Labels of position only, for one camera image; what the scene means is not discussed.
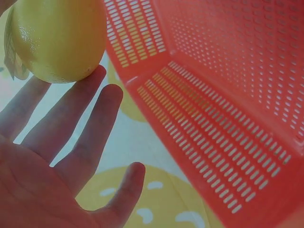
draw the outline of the lemon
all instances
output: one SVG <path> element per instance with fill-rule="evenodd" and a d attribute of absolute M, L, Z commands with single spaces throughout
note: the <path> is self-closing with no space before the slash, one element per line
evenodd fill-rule
<path fill-rule="evenodd" d="M 104 54 L 105 6 L 101 0 L 18 0 L 11 34 L 16 53 L 36 77 L 79 81 Z"/>

